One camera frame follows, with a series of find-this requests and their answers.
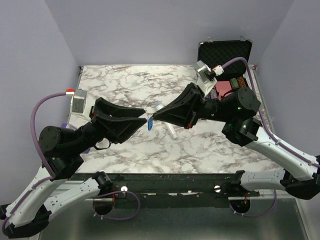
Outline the blue key tag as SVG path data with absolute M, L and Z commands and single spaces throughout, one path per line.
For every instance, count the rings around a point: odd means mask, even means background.
M 148 119 L 148 121 L 147 121 L 147 129 L 148 129 L 148 131 L 151 131 L 151 130 L 152 130 L 152 128 L 153 128 L 153 122 L 154 122 L 153 118 L 150 117 L 150 118 Z

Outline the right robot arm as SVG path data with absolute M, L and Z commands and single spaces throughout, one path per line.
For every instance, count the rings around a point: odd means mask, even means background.
M 222 133 L 233 144 L 254 150 L 282 168 L 268 172 L 240 170 L 230 183 L 230 191 L 241 196 L 255 190 L 281 190 L 293 197 L 310 200 L 320 192 L 320 158 L 276 140 L 267 127 L 255 118 L 260 101 L 248 87 L 228 96 L 206 99 L 194 83 L 152 118 L 191 129 L 199 119 L 223 122 Z

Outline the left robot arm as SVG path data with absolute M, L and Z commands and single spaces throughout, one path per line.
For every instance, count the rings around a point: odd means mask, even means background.
M 84 151 L 105 139 L 110 144 L 128 140 L 146 123 L 145 111 L 98 98 L 94 103 L 82 105 L 72 102 L 71 112 L 87 123 L 75 130 L 45 127 L 37 139 L 44 160 L 36 176 L 14 202 L 0 207 L 2 231 L 10 239 L 38 234 L 56 215 L 79 201 L 116 194 L 112 181 L 103 171 L 64 193 L 53 195 L 53 192 L 83 164 Z

